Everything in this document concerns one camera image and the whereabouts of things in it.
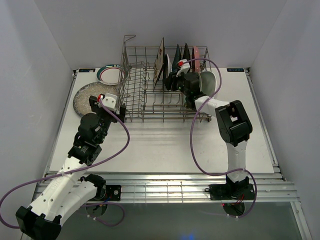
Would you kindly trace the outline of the small teal red rimmed plate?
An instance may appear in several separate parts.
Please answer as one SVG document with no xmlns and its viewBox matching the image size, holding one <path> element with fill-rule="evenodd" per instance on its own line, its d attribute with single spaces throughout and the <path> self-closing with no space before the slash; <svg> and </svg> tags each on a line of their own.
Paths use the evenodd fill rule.
<svg viewBox="0 0 320 240">
<path fill-rule="evenodd" d="M 101 67 L 97 73 L 97 80 L 108 86 L 116 86 L 120 78 L 128 76 L 128 71 L 119 64 L 109 64 Z"/>
</svg>

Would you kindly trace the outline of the cream floral square plate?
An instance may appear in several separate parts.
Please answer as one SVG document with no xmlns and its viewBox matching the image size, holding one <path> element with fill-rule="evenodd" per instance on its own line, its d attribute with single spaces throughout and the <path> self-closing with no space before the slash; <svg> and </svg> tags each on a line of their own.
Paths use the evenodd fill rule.
<svg viewBox="0 0 320 240">
<path fill-rule="evenodd" d="M 156 59 L 154 62 L 154 76 L 153 76 L 153 88 L 156 88 L 157 83 L 159 80 L 163 78 L 164 75 L 164 67 L 165 67 L 165 44 L 164 38 L 161 39 L 160 46 L 157 51 Z"/>
</svg>

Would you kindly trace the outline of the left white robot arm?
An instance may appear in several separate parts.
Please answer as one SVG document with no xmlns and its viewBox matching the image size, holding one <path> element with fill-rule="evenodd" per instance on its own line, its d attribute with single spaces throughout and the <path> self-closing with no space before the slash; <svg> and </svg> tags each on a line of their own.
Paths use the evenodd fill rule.
<svg viewBox="0 0 320 240">
<path fill-rule="evenodd" d="M 118 97 L 106 93 L 90 96 L 91 112 L 82 116 L 73 146 L 57 176 L 28 206 L 21 206 L 15 216 L 22 233 L 34 240 L 55 240 L 67 219 L 91 199 L 106 195 L 106 181 L 86 171 L 102 151 L 111 123 L 123 123 L 126 106 L 117 113 Z"/>
</svg>

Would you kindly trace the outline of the white oval plate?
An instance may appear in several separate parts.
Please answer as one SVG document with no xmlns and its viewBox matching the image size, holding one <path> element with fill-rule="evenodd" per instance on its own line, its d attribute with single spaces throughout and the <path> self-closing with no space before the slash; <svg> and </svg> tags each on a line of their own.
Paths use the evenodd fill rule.
<svg viewBox="0 0 320 240">
<path fill-rule="evenodd" d="M 216 90 L 217 80 L 213 72 L 203 71 L 200 73 L 201 91 L 208 96 L 211 96 Z"/>
</svg>

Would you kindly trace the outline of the grey speckled round plate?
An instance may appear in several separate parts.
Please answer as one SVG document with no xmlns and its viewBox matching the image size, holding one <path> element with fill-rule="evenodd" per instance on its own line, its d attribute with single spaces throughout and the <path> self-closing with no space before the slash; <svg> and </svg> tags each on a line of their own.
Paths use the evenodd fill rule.
<svg viewBox="0 0 320 240">
<path fill-rule="evenodd" d="M 91 96 L 98 97 L 100 94 L 117 95 L 117 88 L 112 85 L 102 84 L 100 82 L 89 83 L 80 88 L 73 98 L 73 109 L 81 118 L 85 114 L 91 113 L 89 98 Z"/>
</svg>

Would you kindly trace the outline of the teal square plate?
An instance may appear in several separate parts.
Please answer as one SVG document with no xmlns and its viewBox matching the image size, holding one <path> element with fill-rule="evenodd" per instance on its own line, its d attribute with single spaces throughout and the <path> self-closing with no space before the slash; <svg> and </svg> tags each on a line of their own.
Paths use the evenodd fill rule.
<svg viewBox="0 0 320 240">
<path fill-rule="evenodd" d="M 175 49 L 175 54 L 172 62 L 172 66 L 176 67 L 178 62 L 182 59 L 180 46 L 177 44 Z"/>
</svg>

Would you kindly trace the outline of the large teal red rimmed plate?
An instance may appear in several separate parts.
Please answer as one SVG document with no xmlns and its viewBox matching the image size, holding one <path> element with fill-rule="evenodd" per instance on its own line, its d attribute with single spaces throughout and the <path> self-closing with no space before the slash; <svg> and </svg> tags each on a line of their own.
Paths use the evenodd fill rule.
<svg viewBox="0 0 320 240">
<path fill-rule="evenodd" d="M 169 77 L 172 71 L 172 64 L 169 55 L 166 53 L 164 55 L 164 69 L 163 69 L 163 80 Z"/>
</svg>

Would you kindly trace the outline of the black floral square plate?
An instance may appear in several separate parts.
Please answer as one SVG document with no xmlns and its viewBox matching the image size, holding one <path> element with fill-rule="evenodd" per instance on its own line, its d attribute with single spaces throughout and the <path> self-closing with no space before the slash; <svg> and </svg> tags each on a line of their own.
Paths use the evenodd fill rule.
<svg viewBox="0 0 320 240">
<path fill-rule="evenodd" d="M 182 60 L 187 60 L 189 61 L 191 59 L 191 54 L 190 54 L 190 49 L 187 43 L 185 43 L 184 45 L 184 49 L 183 49 L 183 55 L 182 55 Z"/>
</svg>

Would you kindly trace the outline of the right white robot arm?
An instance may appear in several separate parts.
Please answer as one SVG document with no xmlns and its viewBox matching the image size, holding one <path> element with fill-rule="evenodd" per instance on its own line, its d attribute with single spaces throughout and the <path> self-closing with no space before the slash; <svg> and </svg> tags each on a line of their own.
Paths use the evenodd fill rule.
<svg viewBox="0 0 320 240">
<path fill-rule="evenodd" d="M 228 169 L 225 184 L 213 184 L 207 188 L 211 199 L 254 199 L 255 189 L 245 170 L 246 147 L 253 127 L 242 102 L 211 98 L 210 95 L 218 89 L 218 84 L 210 71 L 182 73 L 180 76 L 171 72 L 163 80 L 163 84 L 168 91 L 183 93 L 188 108 L 217 120 L 219 134 L 227 147 Z"/>
</svg>

